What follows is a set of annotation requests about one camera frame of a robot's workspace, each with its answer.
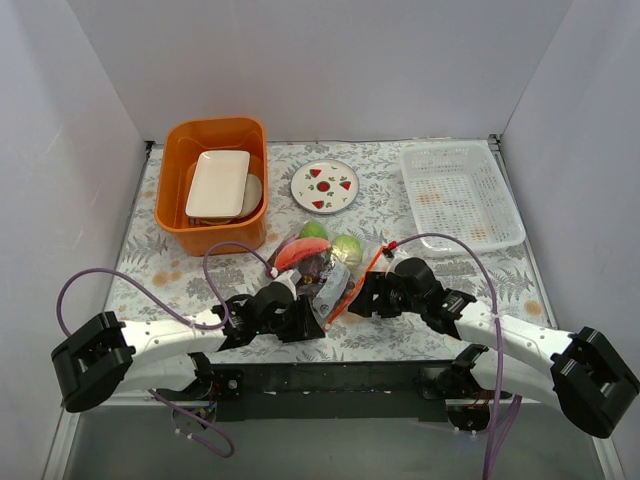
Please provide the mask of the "fake red grape bunch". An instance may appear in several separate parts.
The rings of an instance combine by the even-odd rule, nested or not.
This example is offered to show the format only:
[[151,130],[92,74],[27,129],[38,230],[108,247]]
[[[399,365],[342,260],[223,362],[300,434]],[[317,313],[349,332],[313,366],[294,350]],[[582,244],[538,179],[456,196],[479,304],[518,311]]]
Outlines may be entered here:
[[324,286],[332,269],[332,260],[328,252],[309,256],[296,265],[300,279],[296,283],[298,295],[313,299]]

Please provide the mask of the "fake green cabbage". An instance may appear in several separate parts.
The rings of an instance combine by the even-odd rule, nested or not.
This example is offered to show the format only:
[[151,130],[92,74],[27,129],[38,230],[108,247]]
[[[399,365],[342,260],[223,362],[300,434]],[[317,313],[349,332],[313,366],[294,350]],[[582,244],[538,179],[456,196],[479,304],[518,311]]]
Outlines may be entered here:
[[333,239],[331,254],[349,267],[359,266],[363,259],[363,249],[359,239],[346,234],[338,235]]

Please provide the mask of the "fake watermelon slice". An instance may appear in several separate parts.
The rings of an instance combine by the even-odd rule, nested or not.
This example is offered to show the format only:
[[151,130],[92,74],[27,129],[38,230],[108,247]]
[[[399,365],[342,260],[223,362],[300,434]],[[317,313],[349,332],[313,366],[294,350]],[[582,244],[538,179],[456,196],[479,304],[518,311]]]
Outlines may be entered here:
[[324,238],[305,237],[294,240],[284,246],[276,255],[274,267],[279,271],[287,270],[292,265],[313,255],[323,253],[330,248],[330,242]]

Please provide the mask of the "clear orange zip top bag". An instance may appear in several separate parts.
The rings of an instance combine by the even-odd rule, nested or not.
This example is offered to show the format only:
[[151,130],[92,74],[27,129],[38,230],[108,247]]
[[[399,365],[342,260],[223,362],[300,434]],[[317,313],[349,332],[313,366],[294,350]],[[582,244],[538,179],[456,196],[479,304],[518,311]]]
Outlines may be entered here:
[[[275,248],[273,253],[268,258],[268,263],[272,268],[275,268],[274,261],[276,255],[284,246],[288,245],[294,240],[299,239],[298,234],[301,228],[306,222],[309,221],[312,220],[307,220],[295,225],[292,230],[287,235],[285,235],[284,239],[280,242],[280,244]],[[348,303],[355,297],[355,291],[362,286],[364,275],[368,271],[372,270],[374,266],[376,266],[376,264],[379,262],[379,246],[354,234],[350,234],[346,231],[334,231],[325,226],[325,224],[321,224],[327,230],[329,236],[327,240],[330,242],[330,244],[336,236],[346,234],[358,238],[363,249],[362,263],[356,267],[349,267],[338,261],[335,257],[332,256],[331,248],[325,251],[328,252],[331,256],[332,269],[320,292],[313,299],[309,297],[308,298],[310,300],[312,310],[317,322],[322,328],[326,328],[328,324],[332,323],[333,320],[338,315],[340,315],[340,313],[346,308]],[[298,273],[296,283],[300,279],[300,274],[296,270],[297,264],[292,265],[287,270],[280,271],[296,271]]]

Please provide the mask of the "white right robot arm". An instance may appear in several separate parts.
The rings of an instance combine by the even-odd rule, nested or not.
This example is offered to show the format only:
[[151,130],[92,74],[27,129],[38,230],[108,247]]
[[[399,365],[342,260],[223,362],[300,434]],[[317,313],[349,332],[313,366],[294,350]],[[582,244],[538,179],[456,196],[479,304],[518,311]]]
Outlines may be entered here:
[[465,342],[432,380],[446,398],[500,389],[556,408],[583,432],[608,438],[639,395],[638,378],[601,332],[495,319],[489,305],[443,287],[422,259],[367,273],[348,310],[364,318],[417,314],[431,330]]

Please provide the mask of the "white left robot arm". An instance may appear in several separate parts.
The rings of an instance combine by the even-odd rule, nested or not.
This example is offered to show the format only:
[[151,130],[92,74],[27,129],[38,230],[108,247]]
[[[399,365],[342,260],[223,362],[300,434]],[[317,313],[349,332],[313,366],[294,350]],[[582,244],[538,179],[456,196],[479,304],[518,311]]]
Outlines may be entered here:
[[181,323],[124,321],[102,312],[69,334],[51,353],[66,411],[97,407],[113,394],[164,389],[193,400],[213,386],[199,355],[249,345],[258,335],[282,343],[324,337],[308,296],[289,280],[239,294]]

